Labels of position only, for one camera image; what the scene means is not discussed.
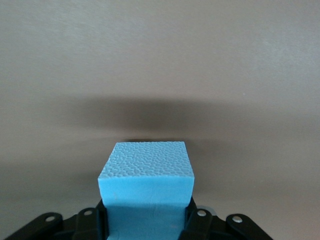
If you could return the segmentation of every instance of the gray surface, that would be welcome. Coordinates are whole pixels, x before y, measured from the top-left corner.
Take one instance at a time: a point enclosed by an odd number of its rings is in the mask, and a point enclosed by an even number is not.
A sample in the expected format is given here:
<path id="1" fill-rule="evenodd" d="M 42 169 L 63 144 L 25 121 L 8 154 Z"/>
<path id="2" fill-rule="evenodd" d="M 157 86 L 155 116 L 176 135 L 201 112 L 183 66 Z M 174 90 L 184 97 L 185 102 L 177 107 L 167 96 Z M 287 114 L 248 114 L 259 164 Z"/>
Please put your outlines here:
<path id="1" fill-rule="evenodd" d="M 319 1 L 0 2 L 0 239 L 100 199 L 118 141 L 186 141 L 194 198 L 320 236 Z"/>

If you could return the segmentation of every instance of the black bracket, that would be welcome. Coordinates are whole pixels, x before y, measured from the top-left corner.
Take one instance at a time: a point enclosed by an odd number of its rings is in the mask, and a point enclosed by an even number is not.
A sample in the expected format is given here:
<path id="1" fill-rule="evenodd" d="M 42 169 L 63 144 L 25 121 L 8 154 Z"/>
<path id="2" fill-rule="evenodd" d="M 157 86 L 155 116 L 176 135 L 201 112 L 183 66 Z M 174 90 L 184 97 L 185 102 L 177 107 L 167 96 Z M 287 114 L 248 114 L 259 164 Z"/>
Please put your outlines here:
<path id="1" fill-rule="evenodd" d="M 44 213 L 5 240 L 106 240 L 109 236 L 107 209 L 102 201 L 93 208 L 63 220 L 55 212 Z M 272 240 L 243 214 L 221 220 L 208 210 L 198 209 L 193 198 L 185 211 L 185 226 L 178 240 Z"/>

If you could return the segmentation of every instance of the blue foam block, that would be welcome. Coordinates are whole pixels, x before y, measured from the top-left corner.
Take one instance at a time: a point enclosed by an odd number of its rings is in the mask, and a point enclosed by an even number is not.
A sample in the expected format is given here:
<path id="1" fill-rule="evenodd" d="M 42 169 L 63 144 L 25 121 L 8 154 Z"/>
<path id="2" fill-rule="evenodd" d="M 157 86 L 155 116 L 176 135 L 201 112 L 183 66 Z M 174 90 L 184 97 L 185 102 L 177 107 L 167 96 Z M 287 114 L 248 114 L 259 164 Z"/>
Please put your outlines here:
<path id="1" fill-rule="evenodd" d="M 181 141 L 117 143 L 98 177 L 108 240 L 176 240 L 194 173 Z"/>

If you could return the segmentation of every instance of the block's front face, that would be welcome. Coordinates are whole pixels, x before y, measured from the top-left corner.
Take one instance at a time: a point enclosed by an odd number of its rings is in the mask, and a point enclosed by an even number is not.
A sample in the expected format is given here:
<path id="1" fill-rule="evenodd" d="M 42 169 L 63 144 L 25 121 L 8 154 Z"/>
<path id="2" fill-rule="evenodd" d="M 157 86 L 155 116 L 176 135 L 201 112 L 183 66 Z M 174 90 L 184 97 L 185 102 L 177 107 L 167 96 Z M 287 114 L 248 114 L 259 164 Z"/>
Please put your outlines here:
<path id="1" fill-rule="evenodd" d="M 184 142 L 117 143 L 98 185 L 111 239 L 177 239 L 194 174 Z"/>

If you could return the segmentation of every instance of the blue object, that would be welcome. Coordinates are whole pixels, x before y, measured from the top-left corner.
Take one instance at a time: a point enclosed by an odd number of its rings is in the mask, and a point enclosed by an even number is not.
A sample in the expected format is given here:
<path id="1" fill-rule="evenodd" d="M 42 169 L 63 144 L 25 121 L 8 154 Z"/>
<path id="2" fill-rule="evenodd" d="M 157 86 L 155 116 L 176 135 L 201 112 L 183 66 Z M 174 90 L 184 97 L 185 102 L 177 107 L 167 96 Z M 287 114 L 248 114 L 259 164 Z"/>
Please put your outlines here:
<path id="1" fill-rule="evenodd" d="M 185 143 L 120 142 L 98 185 L 108 240 L 176 240 L 194 187 Z"/>

